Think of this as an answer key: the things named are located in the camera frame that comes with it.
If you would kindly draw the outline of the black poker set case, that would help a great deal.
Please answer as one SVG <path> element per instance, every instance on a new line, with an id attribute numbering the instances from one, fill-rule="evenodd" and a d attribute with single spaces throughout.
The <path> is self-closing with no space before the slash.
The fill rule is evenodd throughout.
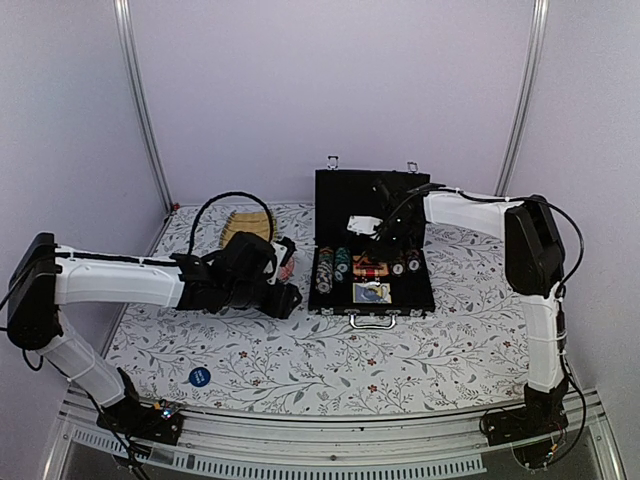
<path id="1" fill-rule="evenodd" d="M 423 252 L 426 220 L 412 189 L 431 177 L 405 170 L 344 169 L 331 156 L 315 173 L 314 258 L 308 309 L 376 328 L 423 317 L 435 300 Z"/>

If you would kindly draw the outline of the blue playing card deck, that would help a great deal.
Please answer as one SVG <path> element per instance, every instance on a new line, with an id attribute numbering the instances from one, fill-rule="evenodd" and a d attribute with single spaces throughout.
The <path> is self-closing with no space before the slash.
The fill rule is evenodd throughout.
<path id="1" fill-rule="evenodd" d="M 357 304 L 391 304 L 391 285 L 378 281 L 354 283 L 352 297 Z"/>

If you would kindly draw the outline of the blue round button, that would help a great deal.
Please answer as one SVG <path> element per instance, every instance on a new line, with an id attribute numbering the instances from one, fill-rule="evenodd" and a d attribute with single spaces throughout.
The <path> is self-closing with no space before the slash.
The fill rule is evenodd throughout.
<path id="1" fill-rule="evenodd" d="M 206 367 L 194 368 L 189 373 L 188 381 L 192 386 L 202 388 L 210 383 L 211 372 Z"/>

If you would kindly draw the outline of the black triangular all-in button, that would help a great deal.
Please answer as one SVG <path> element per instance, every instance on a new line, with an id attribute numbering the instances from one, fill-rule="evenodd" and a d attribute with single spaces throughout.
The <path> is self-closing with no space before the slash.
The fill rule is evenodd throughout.
<path id="1" fill-rule="evenodd" d="M 358 268 L 373 268 L 376 263 L 370 260 L 366 255 L 354 258 L 354 266 Z"/>

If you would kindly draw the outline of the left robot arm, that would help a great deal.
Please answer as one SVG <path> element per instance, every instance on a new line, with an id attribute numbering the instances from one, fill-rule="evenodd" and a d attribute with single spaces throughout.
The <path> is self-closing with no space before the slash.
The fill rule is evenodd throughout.
<path id="1" fill-rule="evenodd" d="M 128 434 L 148 426 L 125 375 L 99 356 L 63 315 L 76 303 L 145 304 L 180 311 L 217 313 L 255 309 L 286 319 L 301 303 L 299 289 L 279 280 L 296 247 L 238 232 L 226 246 L 203 257 L 134 257 L 80 251 L 56 243 L 53 234 L 32 241 L 1 302 L 8 339 L 35 351 L 83 388 Z"/>

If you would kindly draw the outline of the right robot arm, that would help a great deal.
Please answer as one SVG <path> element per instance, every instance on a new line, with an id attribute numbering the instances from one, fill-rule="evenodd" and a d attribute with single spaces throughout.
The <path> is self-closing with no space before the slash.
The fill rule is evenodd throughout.
<path id="1" fill-rule="evenodd" d="M 392 187 L 379 179 L 371 187 L 384 210 L 365 233 L 374 246 L 390 246 L 415 232 L 414 218 L 477 231 L 504 247 L 504 276 L 520 295 L 527 333 L 529 367 L 525 397 L 533 400 L 517 415 L 517 427 L 537 436 L 552 424 L 550 401 L 566 394 L 566 326 L 562 303 L 575 274 L 564 268 L 566 251 L 554 217 L 567 214 L 541 195 L 495 197 L 443 184 Z"/>

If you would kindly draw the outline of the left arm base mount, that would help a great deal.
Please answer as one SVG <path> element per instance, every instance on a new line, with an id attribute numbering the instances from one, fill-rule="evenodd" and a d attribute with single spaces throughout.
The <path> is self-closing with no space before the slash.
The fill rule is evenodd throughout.
<path id="1" fill-rule="evenodd" d="M 129 438 L 176 446 L 182 433 L 184 416 L 165 414 L 164 409 L 145 406 L 125 398 L 110 407 L 103 407 L 97 425 Z"/>

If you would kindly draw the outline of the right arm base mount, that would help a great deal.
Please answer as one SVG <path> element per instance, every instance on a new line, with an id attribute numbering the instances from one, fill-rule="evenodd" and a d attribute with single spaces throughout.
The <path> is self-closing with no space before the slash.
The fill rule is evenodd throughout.
<path id="1" fill-rule="evenodd" d="M 564 404 L 531 403 L 519 408 L 486 411 L 479 420 L 479 430 L 490 446 L 560 433 L 568 427 Z"/>

